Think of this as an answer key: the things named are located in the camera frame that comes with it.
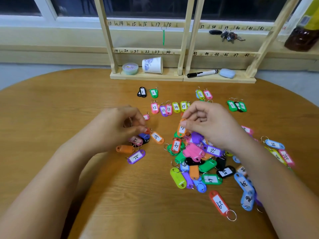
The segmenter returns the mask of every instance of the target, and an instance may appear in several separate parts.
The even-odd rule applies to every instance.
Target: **forearm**
[[[245,167],[279,238],[316,238],[318,198],[295,174],[249,136],[232,151]]]
[[[91,158],[76,138],[62,145],[0,221],[4,238],[59,238],[82,169]]]

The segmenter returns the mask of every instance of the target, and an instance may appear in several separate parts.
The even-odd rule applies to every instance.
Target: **white paper cup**
[[[144,72],[148,73],[163,73],[162,57],[146,59],[142,61],[142,68]]]

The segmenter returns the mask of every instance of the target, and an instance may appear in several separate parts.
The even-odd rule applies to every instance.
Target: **wooden post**
[[[197,0],[193,28],[192,28],[192,35],[190,37],[189,52],[188,52],[187,62],[186,62],[186,67],[185,67],[185,75],[187,75],[190,71],[190,64],[191,64],[192,58],[193,58],[195,40],[196,40],[198,28],[199,28],[200,18],[202,15],[204,1],[205,0]]]
[[[285,24],[287,18],[297,5],[299,0],[287,0],[284,7],[282,8],[281,12],[279,13],[275,23],[274,27],[271,31],[269,31],[267,37],[265,38],[263,44],[261,45],[259,49],[259,55],[256,55],[251,65],[248,66],[246,69],[246,76],[253,78],[256,73],[259,65],[261,64],[262,60],[266,56],[269,47],[271,44],[275,41],[277,38],[279,32],[281,31],[281,28]]]
[[[180,55],[180,58],[178,61],[178,66],[177,66],[177,74],[179,76],[181,76],[183,74],[183,65],[184,65],[184,59],[185,59],[187,37],[188,37],[188,33],[189,33],[190,22],[192,20],[194,1],[195,0],[188,0],[188,2],[187,2],[185,26],[184,26],[184,32],[183,32],[183,39],[181,41],[181,55]]]
[[[105,38],[106,48],[107,48],[108,56],[110,58],[110,63],[111,63],[111,70],[112,70],[112,73],[116,74],[117,70],[118,70],[118,65],[117,65],[116,59],[114,58],[114,55],[113,55],[113,44],[112,44],[110,30],[109,30],[108,25],[107,25],[103,0],[94,0],[94,2],[95,2],[95,6],[96,6],[96,11],[98,12],[99,20],[101,23],[103,35]]]

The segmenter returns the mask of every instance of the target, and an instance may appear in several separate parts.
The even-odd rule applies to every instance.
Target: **blue eraser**
[[[234,78],[236,72],[231,69],[221,69],[219,74],[225,78],[232,79]]]

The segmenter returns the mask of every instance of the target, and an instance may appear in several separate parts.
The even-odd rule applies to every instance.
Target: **table top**
[[[213,101],[225,107],[230,97],[243,99],[247,112],[232,113],[239,124],[253,129],[257,139],[264,135],[283,143],[295,161],[296,175],[319,195],[319,108],[301,96],[259,79],[255,84],[231,84],[111,80],[109,75],[107,69],[64,70],[0,91],[0,214],[55,150],[105,107],[130,104],[149,112],[147,125],[170,143],[181,115],[151,114],[150,94],[137,97],[141,86],[158,87],[159,104],[193,102],[197,86],[209,89]],[[169,173],[173,157],[163,145],[151,140],[143,149],[146,156],[133,165],[115,149],[108,153],[70,239],[277,237],[265,213],[241,207],[242,189],[233,177],[207,185],[206,193],[179,189]],[[227,165],[239,164],[229,158]],[[237,213],[235,222],[220,215],[209,199],[211,190]]]

